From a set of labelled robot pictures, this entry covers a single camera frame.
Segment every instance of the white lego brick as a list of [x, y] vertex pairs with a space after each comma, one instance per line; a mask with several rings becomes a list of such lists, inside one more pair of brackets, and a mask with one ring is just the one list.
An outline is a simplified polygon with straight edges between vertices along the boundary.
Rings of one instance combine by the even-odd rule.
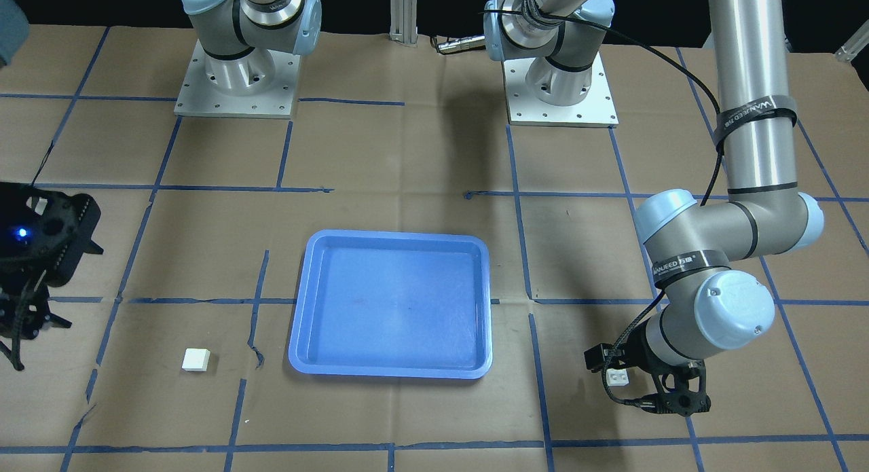
[[187, 372], [204, 372], [208, 370], [209, 358], [211, 358], [211, 351], [205, 348], [187, 348], [181, 367]]
[[627, 369], [606, 369], [606, 383], [611, 386], [628, 385]]

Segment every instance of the plastic tray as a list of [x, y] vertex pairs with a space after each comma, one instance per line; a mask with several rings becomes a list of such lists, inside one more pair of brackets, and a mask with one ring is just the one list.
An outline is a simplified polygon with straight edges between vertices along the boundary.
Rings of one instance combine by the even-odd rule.
[[307, 374], [480, 378], [492, 366], [486, 245], [319, 231], [305, 252], [288, 354]]

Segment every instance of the aluminum base plate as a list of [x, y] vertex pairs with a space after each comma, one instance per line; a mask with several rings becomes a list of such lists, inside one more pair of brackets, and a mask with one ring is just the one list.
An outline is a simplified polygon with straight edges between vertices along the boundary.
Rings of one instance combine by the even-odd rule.
[[592, 86], [586, 98], [574, 106], [560, 107], [544, 103], [525, 85], [525, 74], [534, 58], [504, 62], [504, 88], [509, 122], [515, 126], [573, 126], [574, 128], [608, 128], [618, 125], [618, 114], [606, 81], [600, 54], [595, 57]]
[[289, 52], [269, 53], [276, 70], [269, 88], [253, 95], [227, 95], [205, 75], [205, 51], [197, 41], [183, 86], [178, 92], [178, 101], [174, 104], [174, 113], [194, 117], [291, 118], [301, 57]]

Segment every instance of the blue tape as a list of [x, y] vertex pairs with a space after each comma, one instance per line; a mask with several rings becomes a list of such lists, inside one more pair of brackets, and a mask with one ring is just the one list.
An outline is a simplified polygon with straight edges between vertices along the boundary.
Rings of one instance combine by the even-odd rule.
[[814, 143], [812, 142], [812, 138], [809, 137], [809, 134], [806, 131], [806, 128], [803, 126], [803, 122], [801, 122], [801, 120], [797, 120], [797, 126], [800, 126], [800, 131], [803, 132], [803, 137], [806, 138], [809, 149], [812, 150], [815, 161], [817, 162], [817, 165], [820, 166], [820, 171], [822, 171], [822, 173], [824, 174], [826, 182], [830, 184], [830, 190], [832, 190], [832, 194], [834, 194], [834, 196], [836, 197], [838, 205], [841, 206], [842, 212], [845, 213], [845, 217], [848, 219], [848, 223], [851, 224], [851, 229], [854, 230], [854, 234], [856, 234], [857, 240], [860, 242], [860, 246], [863, 246], [863, 251], [865, 251], [866, 254], [869, 255], [869, 247], [866, 246], [866, 240], [863, 239], [863, 234], [860, 234], [860, 230], [859, 228], [857, 228], [857, 224], [854, 222], [854, 218], [851, 217], [851, 212], [848, 211], [847, 206], [845, 206], [845, 203], [842, 200], [842, 196], [839, 196], [838, 188], [836, 188], [836, 185], [834, 184], [834, 182], [832, 182], [832, 177], [830, 176], [829, 172], [826, 171], [824, 163], [820, 160], [820, 154], [817, 153], [817, 150], [814, 147]]
[[292, 120], [286, 125], [286, 135], [283, 139], [283, 152], [280, 154], [280, 166], [277, 171], [277, 182], [274, 184], [274, 187], [280, 188], [280, 184], [283, 183], [283, 171], [286, 168], [286, 157], [289, 156], [289, 140], [293, 135], [293, 122]]
[[299, 98], [299, 101], [300, 103], [337, 103], [404, 107], [404, 103], [393, 103], [393, 101], [355, 101], [351, 100], [351, 98], [306, 97]]
[[241, 379], [238, 382], [238, 397], [236, 397], [236, 412], [232, 417], [232, 429], [229, 432], [229, 445], [226, 449], [226, 461], [223, 463], [223, 472], [232, 470], [232, 456], [236, 451], [236, 440], [238, 439], [238, 425], [242, 420], [242, 405], [244, 404], [244, 392], [248, 386], [247, 379]]
[[[685, 69], [688, 69], [688, 64], [685, 63], [685, 58], [682, 57], [682, 49], [676, 48], [676, 54], [679, 56], [679, 63], [682, 63], [682, 66]], [[703, 103], [701, 103], [701, 97], [697, 94], [697, 88], [692, 79], [685, 77], [688, 80], [688, 85], [691, 86], [691, 92], [695, 96], [695, 102], [697, 103], [697, 108], [701, 110], [701, 116], [703, 116], [703, 122], [707, 125], [707, 131], [709, 131], [709, 137], [714, 134], [714, 129], [711, 127], [711, 122], [709, 122], [709, 117], [705, 113], [705, 108], [703, 108]]]
[[617, 447], [667, 447], [689, 445], [689, 438], [626, 438], [600, 440], [556, 440], [553, 448], [617, 448]]
[[395, 444], [389, 443], [389, 450], [386, 459], [387, 472], [395, 472]]
[[701, 447], [697, 441], [697, 433], [695, 432], [695, 422], [691, 420], [691, 416], [685, 418], [685, 425], [688, 426], [688, 437], [691, 440], [691, 450], [695, 453], [695, 462], [697, 462], [697, 472], [705, 472], [703, 466], [703, 457], [701, 456]]
[[170, 140], [168, 140], [168, 144], [166, 146], [166, 153], [164, 153], [164, 159], [160, 164], [160, 171], [158, 171], [158, 177], [154, 181], [154, 187], [151, 190], [151, 196], [149, 197], [149, 202], [147, 208], [145, 208], [145, 212], [142, 215], [142, 221], [139, 223], [139, 231], [136, 232], [136, 240], [133, 242], [133, 248], [130, 250], [130, 256], [127, 258], [127, 265], [124, 267], [124, 275], [121, 277], [121, 284], [117, 290], [117, 297], [115, 297], [115, 303], [112, 304], [111, 313], [109, 313], [109, 320], [106, 322], [105, 332], [103, 332], [103, 340], [100, 342], [100, 349], [96, 353], [96, 364], [100, 366], [103, 364], [103, 357], [105, 357], [106, 347], [109, 345], [109, 335], [111, 335], [112, 326], [115, 324], [115, 317], [117, 317], [118, 308], [121, 306], [122, 298], [124, 298], [124, 289], [127, 287], [127, 280], [130, 279], [130, 272], [133, 269], [133, 263], [136, 261], [136, 254], [139, 252], [139, 246], [142, 244], [142, 237], [145, 234], [145, 227], [148, 225], [148, 219], [151, 216], [151, 210], [154, 208], [154, 200], [156, 198], [156, 194], [158, 194], [158, 186], [160, 185], [160, 181], [162, 180], [162, 176], [166, 171], [166, 165], [168, 163], [168, 159], [172, 154], [172, 148], [174, 147], [174, 141], [178, 136], [178, 129], [181, 126], [181, 117], [179, 117], [174, 123], [174, 128], [172, 129], [172, 135], [170, 136]]
[[90, 379], [88, 379], [88, 386], [84, 389], [84, 399], [90, 404], [90, 395], [94, 392], [94, 386], [96, 385], [96, 369], [90, 370]]
[[248, 336], [248, 347], [254, 350], [255, 354], [257, 354], [257, 369], [263, 366], [263, 360], [265, 360], [263, 352], [254, 345], [254, 339], [257, 337], [257, 320], [260, 315], [260, 297], [263, 296], [263, 283], [266, 280], [267, 267], [269, 267], [269, 250], [266, 250], [263, 254], [263, 265], [260, 266], [260, 275], [257, 278], [257, 292], [255, 292], [254, 305], [251, 309], [251, 335]]
[[540, 398], [540, 417], [543, 420], [543, 447], [546, 450], [546, 462], [549, 472], [555, 472], [555, 457], [552, 453], [552, 434], [549, 431], [549, 409], [546, 404], [546, 388], [543, 385], [543, 366], [540, 363], [540, 345], [537, 341], [537, 323], [534, 314], [528, 315], [528, 327], [531, 330], [531, 348], [534, 351], [534, 373], [537, 376], [537, 395]]
[[525, 225], [522, 222], [522, 205], [519, 201], [519, 173], [516, 170], [516, 154], [513, 151], [513, 131], [506, 125], [506, 146], [510, 153], [510, 173], [513, 176], [513, 204], [516, 209], [516, 227], [519, 230], [519, 252], [522, 255], [522, 274], [525, 276], [525, 294], [531, 296], [531, 274], [528, 269], [528, 247], [525, 245]]
[[[631, 187], [630, 184], [627, 183], [627, 173], [625, 172], [625, 163], [621, 160], [621, 153], [618, 152], [618, 141], [615, 140], [615, 132], [612, 131], [612, 128], [609, 128], [609, 140], [612, 142], [612, 153], [615, 154], [615, 162], [618, 165], [618, 174], [621, 175], [621, 183], [625, 188], [625, 194], [627, 194], [627, 208], [631, 211], [631, 219], [636, 221], [637, 218], [637, 209], [633, 205]], [[637, 243], [640, 246], [640, 258], [643, 259], [643, 265], [646, 267], [646, 277], [648, 277], [649, 289], [652, 291], [653, 295], [658, 293], [658, 290], [655, 289], [654, 286], [654, 277], [652, 277], [652, 265], [649, 264], [648, 256], [646, 256], [646, 249], [643, 247], [643, 242], [640, 240], [640, 234], [636, 233]]]
[[395, 450], [483, 450], [487, 448], [543, 448], [540, 440], [519, 441], [426, 441], [412, 445], [395, 445]]
[[[760, 265], [763, 267], [764, 274], [766, 274], [766, 279], [769, 281], [769, 289], [773, 292], [773, 297], [775, 299], [779, 299], [779, 290], [776, 289], [775, 280], [773, 280], [773, 274], [769, 271], [769, 265], [766, 264], [766, 259], [761, 256], [760, 257]], [[812, 374], [809, 372], [808, 366], [806, 364], [806, 359], [803, 357], [803, 352], [800, 350], [800, 344], [797, 343], [797, 336], [794, 333], [794, 329], [791, 327], [791, 321], [788, 320], [788, 314], [785, 313], [785, 307], [780, 303], [776, 304], [779, 309], [779, 314], [781, 315], [781, 321], [785, 325], [785, 330], [788, 331], [788, 338], [791, 339], [791, 345], [794, 347], [794, 352], [797, 355], [797, 361], [800, 363], [800, 368], [803, 370], [803, 376], [806, 377], [806, 383], [809, 386], [809, 390], [812, 392], [812, 398], [815, 401], [815, 406], [817, 407], [817, 413], [820, 414], [820, 418], [822, 422], [824, 422], [824, 428], [826, 429], [826, 434], [828, 435], [828, 439], [832, 444], [832, 449], [836, 452], [836, 458], [838, 459], [839, 466], [841, 466], [842, 472], [848, 471], [848, 466], [845, 464], [845, 457], [842, 456], [842, 450], [838, 446], [838, 441], [836, 440], [836, 436], [834, 432], [832, 432], [832, 425], [830, 424], [830, 419], [826, 415], [826, 411], [824, 410], [824, 405], [820, 401], [819, 395], [817, 395], [817, 389], [815, 388], [814, 381], [812, 380]]]
[[77, 303], [77, 304], [99, 304], [103, 301], [102, 297], [49, 297], [51, 302], [61, 303]]

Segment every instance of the robotic arm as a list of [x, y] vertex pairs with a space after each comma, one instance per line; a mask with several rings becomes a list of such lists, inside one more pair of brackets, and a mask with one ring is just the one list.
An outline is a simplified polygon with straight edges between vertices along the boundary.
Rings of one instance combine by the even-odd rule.
[[298, 61], [320, 36], [320, 0], [182, 0], [199, 42], [174, 112], [291, 114]]
[[[725, 109], [714, 141], [726, 157], [728, 200], [701, 206], [677, 189], [640, 206], [636, 230], [669, 304], [630, 329], [623, 346], [602, 344], [585, 354], [593, 372], [639, 367], [652, 375], [656, 394], [621, 401], [658, 414], [708, 411], [703, 361], [745, 346], [773, 324], [769, 290], [730, 263], [808, 246], [824, 226], [817, 202], [797, 190], [796, 104], [788, 94], [781, 0], [709, 0], [709, 7]], [[540, 100], [583, 100], [603, 32], [553, 17], [609, 25], [611, 0], [490, 1], [487, 9], [518, 11], [487, 15], [493, 60], [534, 56], [525, 81], [540, 89]]]

